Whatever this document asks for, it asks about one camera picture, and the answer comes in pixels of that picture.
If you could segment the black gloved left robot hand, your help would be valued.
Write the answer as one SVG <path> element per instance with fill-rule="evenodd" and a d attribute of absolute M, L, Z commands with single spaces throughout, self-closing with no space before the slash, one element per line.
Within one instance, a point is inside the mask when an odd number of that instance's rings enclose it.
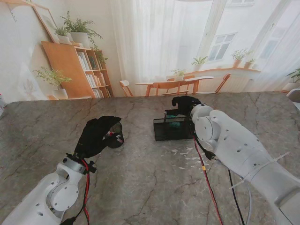
<path fill-rule="evenodd" d="M 102 116 L 89 120 L 75 148 L 79 158 L 90 158 L 99 154 L 104 148 L 120 147 L 124 143 L 121 118 Z"/>

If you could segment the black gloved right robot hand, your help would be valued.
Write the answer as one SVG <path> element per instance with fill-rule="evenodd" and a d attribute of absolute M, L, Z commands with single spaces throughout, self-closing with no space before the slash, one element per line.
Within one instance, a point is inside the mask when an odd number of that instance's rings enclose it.
<path fill-rule="evenodd" d="M 190 116 L 192 109 L 196 106 L 201 104 L 201 101 L 192 96 L 178 96 L 172 99 L 172 105 L 177 109 L 172 109 L 170 111 L 170 115 L 177 116 L 177 115 L 184 115 L 186 117 Z"/>

